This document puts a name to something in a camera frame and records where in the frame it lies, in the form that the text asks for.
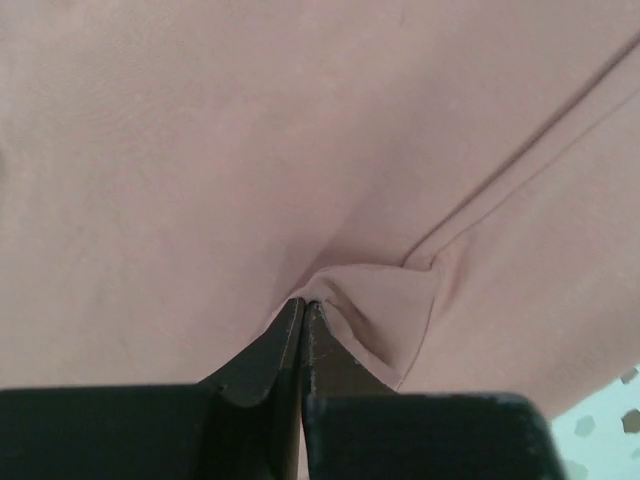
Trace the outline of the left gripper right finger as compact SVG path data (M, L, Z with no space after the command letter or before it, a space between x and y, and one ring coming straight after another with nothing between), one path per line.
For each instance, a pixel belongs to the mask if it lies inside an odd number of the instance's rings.
M311 303L301 336L302 422L313 479L555 480L546 421L504 392L398 394L331 334Z

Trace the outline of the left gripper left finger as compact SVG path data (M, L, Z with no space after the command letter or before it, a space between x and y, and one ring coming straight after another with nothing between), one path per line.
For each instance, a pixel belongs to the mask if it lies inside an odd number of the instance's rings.
M1 393L5 479L293 479L305 303L194 384Z

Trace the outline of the pink t shirt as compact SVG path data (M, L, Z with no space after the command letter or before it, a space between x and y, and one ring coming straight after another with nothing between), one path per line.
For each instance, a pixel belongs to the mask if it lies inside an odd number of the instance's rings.
M639 361L635 1L5 1L1 383L203 378L294 295L401 392Z

